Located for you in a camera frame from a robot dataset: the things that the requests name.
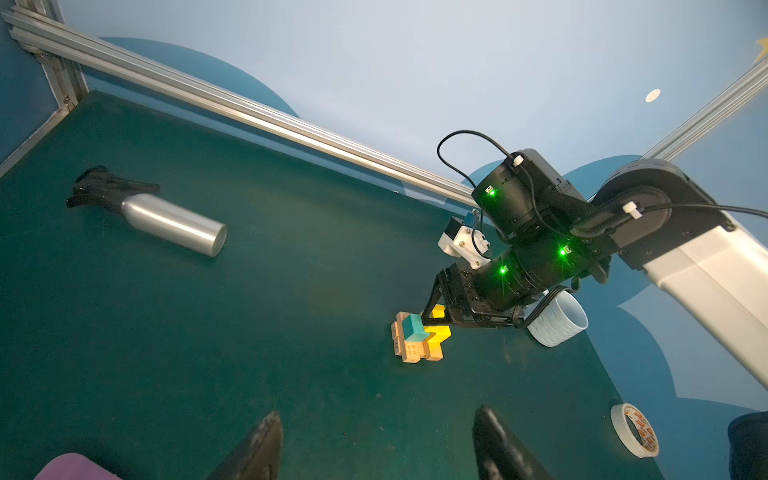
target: white cable clip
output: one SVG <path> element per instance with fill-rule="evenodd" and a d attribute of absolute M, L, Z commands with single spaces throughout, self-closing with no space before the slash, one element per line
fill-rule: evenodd
<path fill-rule="evenodd" d="M 635 220 L 643 216 L 643 214 L 637 211 L 637 205 L 634 202 L 627 202 L 622 208 L 626 214 L 630 214 Z"/>

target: white adhesive tape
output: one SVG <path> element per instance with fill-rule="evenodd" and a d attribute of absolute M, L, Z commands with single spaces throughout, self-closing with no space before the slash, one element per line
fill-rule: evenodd
<path fill-rule="evenodd" d="M 630 430 L 627 418 L 637 429 L 641 439 L 639 442 Z M 645 415 L 633 405 L 621 403 L 611 407 L 611 422 L 614 424 L 614 430 L 616 430 L 616 435 L 619 435 L 621 443 L 633 455 L 640 458 L 659 455 L 659 439 L 656 438 L 656 433 L 650 427 L 650 422 L 645 418 Z"/>

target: black object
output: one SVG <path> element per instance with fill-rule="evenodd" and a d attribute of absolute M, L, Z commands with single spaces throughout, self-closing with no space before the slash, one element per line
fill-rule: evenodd
<path fill-rule="evenodd" d="M 106 167 L 97 165 L 87 169 L 72 187 L 67 207 L 97 205 L 117 214 L 121 213 L 123 200 L 136 194 L 160 193 L 160 185 L 136 182 L 110 174 Z"/>
<path fill-rule="evenodd" d="M 768 412 L 749 413 L 728 426 L 732 480 L 768 478 Z"/>
<path fill-rule="evenodd" d="M 551 480 L 544 466 L 487 406 L 475 413 L 472 442 L 480 480 Z"/>
<path fill-rule="evenodd" d="M 280 414 L 270 412 L 207 480 L 275 480 L 283 453 Z"/>
<path fill-rule="evenodd" d="M 587 202 L 537 151 L 510 154 L 484 134 L 457 133 L 483 137 L 505 154 L 503 163 L 477 183 L 472 197 L 509 247 L 478 270 L 460 260 L 438 273 L 424 309 L 425 325 L 523 328 L 535 318 L 526 320 L 524 307 L 545 290 L 554 291 L 568 279 L 578 287 L 587 276 L 607 282 L 614 253 L 641 270 L 714 227 L 734 228 L 714 200 L 668 162 L 628 164 Z M 647 212 L 634 219 L 624 212 L 629 202 Z M 690 204 L 704 207 L 675 208 Z M 542 301 L 540 310 L 557 293 Z M 445 317 L 433 319 L 441 297 Z"/>

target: green mat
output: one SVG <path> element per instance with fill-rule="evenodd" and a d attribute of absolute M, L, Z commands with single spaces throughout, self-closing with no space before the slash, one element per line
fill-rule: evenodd
<path fill-rule="evenodd" d="M 226 223 L 214 259 L 68 210 L 103 164 Z M 558 480 L 661 478 L 611 427 L 589 338 L 453 329 L 404 364 L 389 324 L 420 311 L 450 214 L 92 93 L 0 179 L 0 478 L 79 452 L 120 477 L 205 478 L 272 409 L 280 477 L 477 478 L 488 404 Z"/>

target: textured white mug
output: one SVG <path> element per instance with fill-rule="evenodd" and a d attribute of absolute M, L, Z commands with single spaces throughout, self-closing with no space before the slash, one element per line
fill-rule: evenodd
<path fill-rule="evenodd" d="M 587 328 L 587 314 L 568 292 L 561 292 L 528 326 L 531 335 L 544 346 L 560 345 Z"/>

